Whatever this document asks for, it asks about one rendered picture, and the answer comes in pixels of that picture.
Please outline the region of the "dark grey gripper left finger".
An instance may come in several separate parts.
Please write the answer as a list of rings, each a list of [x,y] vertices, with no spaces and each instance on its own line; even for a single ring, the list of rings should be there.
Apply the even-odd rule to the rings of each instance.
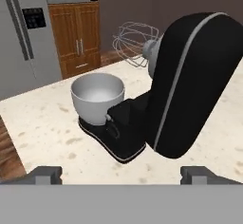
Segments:
[[[61,166],[38,166],[23,177],[11,180],[10,184],[58,185],[62,184]]]

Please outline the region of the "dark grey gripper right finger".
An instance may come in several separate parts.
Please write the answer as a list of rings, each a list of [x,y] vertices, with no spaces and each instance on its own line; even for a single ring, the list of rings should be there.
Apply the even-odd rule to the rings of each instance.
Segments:
[[[205,166],[182,166],[180,184],[189,185],[229,185],[238,181],[214,174]]]

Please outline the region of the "black stand mixer base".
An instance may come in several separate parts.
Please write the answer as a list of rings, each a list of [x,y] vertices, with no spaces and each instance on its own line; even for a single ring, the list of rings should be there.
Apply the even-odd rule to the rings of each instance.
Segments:
[[[128,163],[146,147],[143,129],[149,95],[146,92],[109,108],[110,120],[104,125],[92,125],[79,118],[79,126],[116,161]]]

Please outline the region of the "grey metal mixing bowl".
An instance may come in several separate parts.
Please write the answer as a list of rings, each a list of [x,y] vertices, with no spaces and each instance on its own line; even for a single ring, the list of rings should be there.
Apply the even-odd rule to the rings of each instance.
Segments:
[[[100,72],[80,76],[70,90],[79,117],[92,125],[104,125],[107,110],[124,100],[125,87],[119,77]]]

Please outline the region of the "grey steel fridge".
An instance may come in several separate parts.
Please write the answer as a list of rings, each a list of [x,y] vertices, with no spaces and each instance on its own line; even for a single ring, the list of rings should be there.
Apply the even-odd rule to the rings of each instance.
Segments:
[[[0,101],[61,79],[47,0],[0,0]]]

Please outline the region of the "brown wooden cupboard run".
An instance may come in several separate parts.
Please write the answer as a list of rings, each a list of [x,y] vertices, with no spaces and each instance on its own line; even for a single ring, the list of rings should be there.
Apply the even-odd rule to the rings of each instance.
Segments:
[[[98,2],[48,6],[55,45],[64,79],[101,65]]]

